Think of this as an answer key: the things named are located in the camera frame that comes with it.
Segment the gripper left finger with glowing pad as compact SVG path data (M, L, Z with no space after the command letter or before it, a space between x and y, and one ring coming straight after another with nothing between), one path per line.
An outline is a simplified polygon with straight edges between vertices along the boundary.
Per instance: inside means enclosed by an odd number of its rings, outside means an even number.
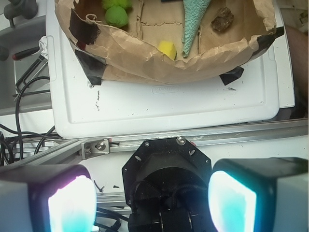
M97 194L82 165L9 165L0 169L2 232L89 232Z

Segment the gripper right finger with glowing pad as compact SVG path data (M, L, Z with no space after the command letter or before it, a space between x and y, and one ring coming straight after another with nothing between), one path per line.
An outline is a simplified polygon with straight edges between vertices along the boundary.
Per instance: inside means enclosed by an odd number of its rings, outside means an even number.
M213 166L208 201L219 232L307 232L309 161L220 159Z

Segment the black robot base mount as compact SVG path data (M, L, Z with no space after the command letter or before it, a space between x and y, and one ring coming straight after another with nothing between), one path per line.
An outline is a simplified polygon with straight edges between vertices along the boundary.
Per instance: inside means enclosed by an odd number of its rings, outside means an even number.
M122 168L131 232L213 232L211 159L183 137L146 140Z

